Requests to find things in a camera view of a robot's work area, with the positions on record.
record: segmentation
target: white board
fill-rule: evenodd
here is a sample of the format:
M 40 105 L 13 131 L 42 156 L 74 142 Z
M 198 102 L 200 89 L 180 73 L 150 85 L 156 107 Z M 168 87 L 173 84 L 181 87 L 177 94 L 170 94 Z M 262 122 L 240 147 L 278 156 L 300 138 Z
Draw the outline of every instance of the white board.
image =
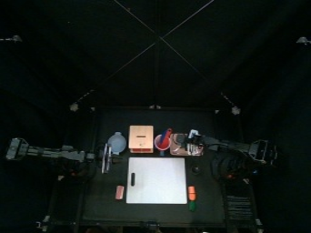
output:
M 129 158 L 126 203 L 186 203 L 182 157 Z

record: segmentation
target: green object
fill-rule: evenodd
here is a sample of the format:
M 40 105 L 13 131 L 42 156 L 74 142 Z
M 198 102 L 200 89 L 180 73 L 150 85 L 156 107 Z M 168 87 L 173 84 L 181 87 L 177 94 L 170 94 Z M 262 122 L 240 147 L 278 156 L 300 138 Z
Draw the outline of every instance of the green object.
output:
M 194 211 L 196 210 L 196 202 L 193 200 L 189 201 L 189 211 Z

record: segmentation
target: light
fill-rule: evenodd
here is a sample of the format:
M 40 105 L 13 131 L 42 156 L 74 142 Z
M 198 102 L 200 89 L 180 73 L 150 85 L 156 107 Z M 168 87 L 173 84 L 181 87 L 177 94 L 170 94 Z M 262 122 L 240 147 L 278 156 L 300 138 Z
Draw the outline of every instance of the light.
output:
M 21 38 L 18 35 L 14 35 L 12 38 L 0 38 L 0 41 L 13 41 L 14 43 L 16 42 L 22 42 Z
M 297 39 L 296 43 L 307 45 L 307 43 L 309 44 L 309 43 L 311 43 L 311 41 L 309 41 L 309 40 L 307 40 L 307 38 L 305 38 L 305 37 L 300 37 L 300 38 Z

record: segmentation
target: black background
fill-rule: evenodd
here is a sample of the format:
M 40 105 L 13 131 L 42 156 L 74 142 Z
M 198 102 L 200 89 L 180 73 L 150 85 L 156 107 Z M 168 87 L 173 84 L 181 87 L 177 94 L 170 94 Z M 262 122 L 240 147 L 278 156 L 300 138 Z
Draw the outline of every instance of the black background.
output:
M 2 153 L 12 137 L 60 147 L 69 105 L 90 90 L 80 112 L 229 109 L 222 93 L 241 109 L 245 141 L 268 139 L 281 152 L 254 180 L 260 220 L 272 232 L 309 231 L 311 45 L 296 44 L 309 36 L 308 1 L 4 0 L 0 13 L 0 38 L 22 39 L 0 41 Z M 1 232 L 32 232 L 48 169 L 1 162 L 0 180 Z

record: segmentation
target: cardboard box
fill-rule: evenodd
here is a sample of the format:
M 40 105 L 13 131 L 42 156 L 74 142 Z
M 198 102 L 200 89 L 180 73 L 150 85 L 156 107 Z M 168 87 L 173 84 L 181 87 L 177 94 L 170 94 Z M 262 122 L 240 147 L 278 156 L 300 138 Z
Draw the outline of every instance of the cardboard box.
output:
M 153 126 L 129 126 L 130 153 L 153 153 Z

